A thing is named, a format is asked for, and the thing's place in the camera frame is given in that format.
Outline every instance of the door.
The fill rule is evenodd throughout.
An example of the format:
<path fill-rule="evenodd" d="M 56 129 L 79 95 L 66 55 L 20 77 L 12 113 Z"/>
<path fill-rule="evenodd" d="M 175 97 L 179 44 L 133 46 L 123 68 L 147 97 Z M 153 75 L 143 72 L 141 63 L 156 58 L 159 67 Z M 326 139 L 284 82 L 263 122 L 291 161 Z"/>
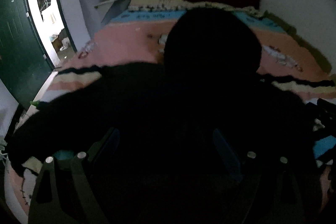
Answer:
<path fill-rule="evenodd" d="M 0 0 L 0 79 L 25 109 L 50 75 L 26 0 Z"/>

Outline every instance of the bed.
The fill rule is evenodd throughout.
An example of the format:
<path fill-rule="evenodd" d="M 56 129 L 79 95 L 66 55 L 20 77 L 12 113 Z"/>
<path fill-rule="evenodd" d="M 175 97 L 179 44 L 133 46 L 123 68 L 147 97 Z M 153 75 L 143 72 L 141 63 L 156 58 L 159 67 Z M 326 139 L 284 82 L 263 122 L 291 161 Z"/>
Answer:
<path fill-rule="evenodd" d="M 43 95 L 38 108 L 54 98 L 83 88 L 101 77 L 97 67 L 143 61 L 161 63 L 165 37 L 187 9 L 217 7 L 232 12 L 248 25 L 262 44 L 258 73 L 303 101 L 324 98 L 336 102 L 336 89 L 313 55 L 282 27 L 258 11 L 260 0 L 120 0 L 110 8 L 94 39 L 67 62 Z M 6 200 L 21 223 L 27 222 L 30 195 L 41 162 L 25 164 L 19 177 L 7 163 Z"/>

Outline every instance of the metal bolt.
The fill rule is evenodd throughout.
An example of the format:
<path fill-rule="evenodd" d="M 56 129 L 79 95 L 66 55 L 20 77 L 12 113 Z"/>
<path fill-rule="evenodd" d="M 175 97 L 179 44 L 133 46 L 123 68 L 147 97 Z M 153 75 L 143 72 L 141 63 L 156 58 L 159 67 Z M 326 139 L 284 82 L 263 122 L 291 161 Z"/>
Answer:
<path fill-rule="evenodd" d="M 256 153 L 254 153 L 253 151 L 249 151 L 247 152 L 247 156 L 251 159 L 255 159 L 255 157 L 257 156 Z"/>
<path fill-rule="evenodd" d="M 86 153 L 85 152 L 79 152 L 77 154 L 77 158 L 79 158 L 79 159 L 84 159 L 85 157 L 86 157 Z"/>
<path fill-rule="evenodd" d="M 283 163 L 283 164 L 286 164 L 288 162 L 288 159 L 286 157 L 281 157 L 280 158 L 280 161 Z"/>
<path fill-rule="evenodd" d="M 50 157 L 45 159 L 45 162 L 49 164 L 49 163 L 53 162 L 53 160 L 54 160 L 54 158 L 50 156 Z"/>

